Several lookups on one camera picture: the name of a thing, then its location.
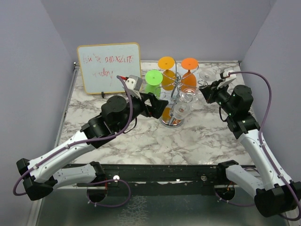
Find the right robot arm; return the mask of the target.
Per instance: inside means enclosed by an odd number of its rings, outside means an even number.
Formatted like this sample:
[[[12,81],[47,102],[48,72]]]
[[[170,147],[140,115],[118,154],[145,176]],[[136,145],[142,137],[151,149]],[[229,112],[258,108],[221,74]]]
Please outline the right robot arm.
[[[219,88],[220,83],[214,81],[209,86],[200,86],[199,90],[207,103],[217,103],[226,112],[229,130],[250,155],[261,179],[248,173],[238,163],[227,161],[219,164],[217,181],[221,184],[231,181],[244,189],[264,217],[300,208],[301,184],[286,174],[265,143],[259,123],[250,113],[253,103],[251,89],[237,85],[229,94],[228,86]]]

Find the green plastic wine glass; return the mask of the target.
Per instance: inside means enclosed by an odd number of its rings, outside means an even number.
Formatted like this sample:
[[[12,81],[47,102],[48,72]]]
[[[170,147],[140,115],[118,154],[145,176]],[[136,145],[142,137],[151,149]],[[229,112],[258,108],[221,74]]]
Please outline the green plastic wine glass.
[[[148,71],[145,75],[145,93],[153,93],[156,97],[160,97],[162,80],[163,75],[159,70]]]

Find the orange plastic wine glass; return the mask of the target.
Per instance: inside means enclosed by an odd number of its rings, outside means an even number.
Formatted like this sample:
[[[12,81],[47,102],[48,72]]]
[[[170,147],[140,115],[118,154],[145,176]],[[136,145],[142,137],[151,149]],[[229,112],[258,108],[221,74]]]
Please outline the orange plastic wine glass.
[[[193,74],[193,71],[198,68],[198,61],[189,57],[182,60],[181,66],[183,69],[187,70],[187,72],[182,76],[181,90],[184,91],[187,88],[196,87],[197,79]]]

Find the yellow plastic wine glass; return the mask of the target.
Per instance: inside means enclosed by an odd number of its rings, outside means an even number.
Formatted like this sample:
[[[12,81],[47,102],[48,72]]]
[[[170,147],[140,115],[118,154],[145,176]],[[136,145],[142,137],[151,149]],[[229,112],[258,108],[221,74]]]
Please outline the yellow plastic wine glass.
[[[175,60],[170,56],[164,56],[158,60],[158,67],[163,71],[162,88],[166,91],[174,89],[175,73],[171,70],[175,65]]]

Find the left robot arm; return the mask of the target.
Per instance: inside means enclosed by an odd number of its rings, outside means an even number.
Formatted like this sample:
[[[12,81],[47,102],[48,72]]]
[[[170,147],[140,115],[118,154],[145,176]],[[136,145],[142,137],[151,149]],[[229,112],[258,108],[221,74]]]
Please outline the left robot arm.
[[[139,115],[159,119],[167,100],[154,94],[141,93],[140,98],[112,96],[101,107],[101,113],[90,119],[71,138],[36,159],[20,159],[16,165],[21,175],[25,195],[35,201],[55,189],[73,184],[100,185],[105,172],[97,162],[67,167],[71,161],[91,152],[124,133]]]

